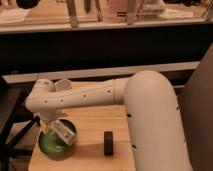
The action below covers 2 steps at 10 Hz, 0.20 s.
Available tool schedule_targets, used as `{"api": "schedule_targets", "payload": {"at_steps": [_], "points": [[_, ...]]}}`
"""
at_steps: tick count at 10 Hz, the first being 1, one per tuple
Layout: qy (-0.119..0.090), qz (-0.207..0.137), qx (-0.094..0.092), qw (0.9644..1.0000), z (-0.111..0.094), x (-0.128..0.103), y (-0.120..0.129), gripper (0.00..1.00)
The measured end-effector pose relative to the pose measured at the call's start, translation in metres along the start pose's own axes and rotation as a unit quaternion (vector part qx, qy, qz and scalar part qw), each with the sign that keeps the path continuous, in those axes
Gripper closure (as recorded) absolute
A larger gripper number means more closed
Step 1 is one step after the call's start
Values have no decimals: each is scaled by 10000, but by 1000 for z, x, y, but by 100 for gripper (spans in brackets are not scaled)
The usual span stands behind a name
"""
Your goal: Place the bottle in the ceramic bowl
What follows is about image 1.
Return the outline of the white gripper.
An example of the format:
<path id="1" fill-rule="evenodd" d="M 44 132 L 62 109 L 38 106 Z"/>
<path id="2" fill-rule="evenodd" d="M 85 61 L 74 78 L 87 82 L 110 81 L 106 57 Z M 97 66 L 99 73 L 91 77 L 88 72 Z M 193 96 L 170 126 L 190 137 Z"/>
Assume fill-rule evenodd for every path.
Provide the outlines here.
<path id="1" fill-rule="evenodd" d="M 48 133 L 51 123 L 59 118 L 59 114 L 56 112 L 35 112 L 34 115 L 40 119 L 41 131 L 44 134 Z"/>

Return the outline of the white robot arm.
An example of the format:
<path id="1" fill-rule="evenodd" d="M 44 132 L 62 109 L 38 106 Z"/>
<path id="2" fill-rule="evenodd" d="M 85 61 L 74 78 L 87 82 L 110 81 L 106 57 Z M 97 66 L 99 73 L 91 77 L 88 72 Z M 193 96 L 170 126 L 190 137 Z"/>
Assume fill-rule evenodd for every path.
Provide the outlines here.
<path id="1" fill-rule="evenodd" d="M 46 124 L 66 108 L 122 104 L 136 171 L 193 171 L 180 107 L 173 86 L 162 74 L 143 70 L 79 88 L 56 91 L 48 79 L 36 81 L 25 106 Z"/>

